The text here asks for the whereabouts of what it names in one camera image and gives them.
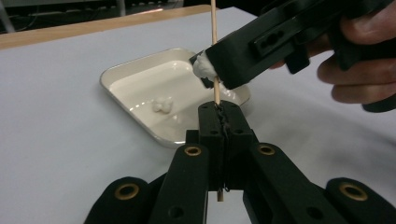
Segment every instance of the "wooden stick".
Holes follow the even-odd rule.
[[[211,6],[211,15],[212,15],[212,45],[218,42],[218,26],[216,20],[216,0],[210,1]],[[216,105],[220,104],[220,85],[219,85],[219,77],[215,77],[213,80],[213,90],[215,93],[215,103]]]

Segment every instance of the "hand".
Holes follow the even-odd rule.
[[[356,44],[373,45],[396,37],[396,0],[383,10],[355,20],[342,19],[341,30]],[[326,37],[308,46],[311,55],[329,47]],[[370,104],[396,93],[396,59],[359,62],[342,71],[334,57],[318,69],[318,77],[333,84],[332,97],[349,104]]]

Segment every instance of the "white paste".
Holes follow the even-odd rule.
[[[171,97],[164,98],[158,97],[152,101],[152,110],[154,112],[162,111],[165,114],[169,114],[173,107],[173,100]]]
[[[212,63],[207,58],[205,51],[201,55],[198,55],[197,60],[192,65],[192,72],[197,77],[207,77],[211,81],[218,75]]]

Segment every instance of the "brass grommet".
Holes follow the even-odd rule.
[[[259,146],[258,150],[262,155],[265,156],[272,156],[275,154],[275,150],[269,146]]]
[[[114,192],[114,196],[122,201],[134,198],[139,192],[139,186],[134,183],[120,185]]]
[[[368,199],[368,195],[363,189],[351,183],[342,183],[340,185],[340,191],[355,201],[363,202]]]
[[[198,147],[186,147],[184,152],[189,156],[199,156],[202,150]]]

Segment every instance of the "clamp jaw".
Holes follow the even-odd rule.
[[[205,50],[223,85],[234,89],[282,60],[292,74],[309,65],[305,45],[327,34],[341,69],[359,61],[396,58],[396,38],[355,45],[339,30],[342,16],[350,19],[380,10],[393,0],[275,0],[263,14]],[[203,79],[207,88],[213,84]],[[370,112],[396,108],[396,95],[364,105]]]
[[[124,177],[110,184],[85,224],[206,223],[207,193],[240,189],[254,224],[390,224],[396,209],[362,183],[311,183],[279,147],[261,143],[238,105],[198,108],[167,174],[151,183]]]

